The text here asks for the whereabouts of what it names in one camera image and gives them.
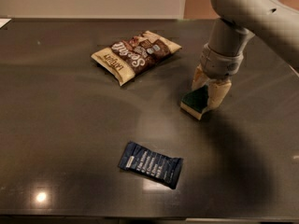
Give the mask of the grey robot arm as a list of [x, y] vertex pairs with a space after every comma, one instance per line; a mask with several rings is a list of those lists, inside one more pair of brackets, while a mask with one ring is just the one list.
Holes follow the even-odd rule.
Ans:
[[208, 86], [203, 113], [217, 108], [231, 88], [252, 35], [290, 65], [299, 64], [299, 12], [278, 0], [211, 0], [219, 15], [204, 45], [192, 88]]

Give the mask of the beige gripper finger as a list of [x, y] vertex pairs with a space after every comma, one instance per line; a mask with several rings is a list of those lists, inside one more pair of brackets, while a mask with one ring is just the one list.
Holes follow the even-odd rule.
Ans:
[[226, 80], [212, 80], [208, 83], [208, 99], [207, 109], [214, 110], [218, 108], [228, 91], [231, 89], [232, 82], [230, 79]]
[[196, 91], [202, 88], [208, 81], [209, 77], [204, 73], [202, 66], [198, 65], [195, 69], [192, 80], [192, 90]]

